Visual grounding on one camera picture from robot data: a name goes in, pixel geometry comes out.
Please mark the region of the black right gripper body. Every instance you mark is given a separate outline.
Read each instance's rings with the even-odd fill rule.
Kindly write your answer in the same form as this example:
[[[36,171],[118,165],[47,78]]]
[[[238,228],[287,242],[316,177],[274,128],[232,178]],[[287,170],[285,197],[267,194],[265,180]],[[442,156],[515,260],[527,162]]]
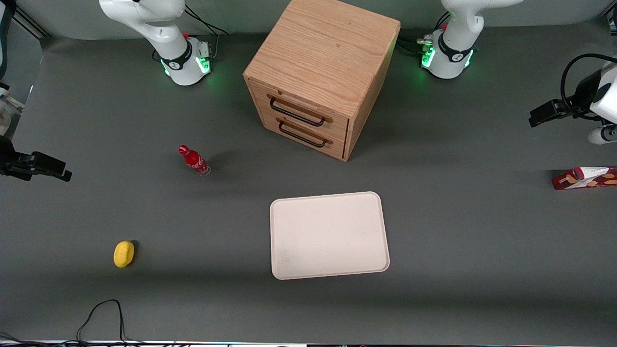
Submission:
[[[30,181],[33,173],[28,162],[22,160],[22,154],[15,151],[13,143],[6,137],[0,138],[0,174]]]

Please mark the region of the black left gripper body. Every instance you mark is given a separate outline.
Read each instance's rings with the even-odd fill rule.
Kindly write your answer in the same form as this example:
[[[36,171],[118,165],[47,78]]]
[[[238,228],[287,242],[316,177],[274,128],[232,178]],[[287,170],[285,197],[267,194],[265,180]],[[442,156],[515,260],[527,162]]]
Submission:
[[[572,96],[566,96],[565,84],[569,69],[564,69],[560,79],[560,97],[565,105],[565,117],[598,119],[599,116],[587,116],[591,113],[590,106],[599,88],[602,69],[591,73],[577,84]]]

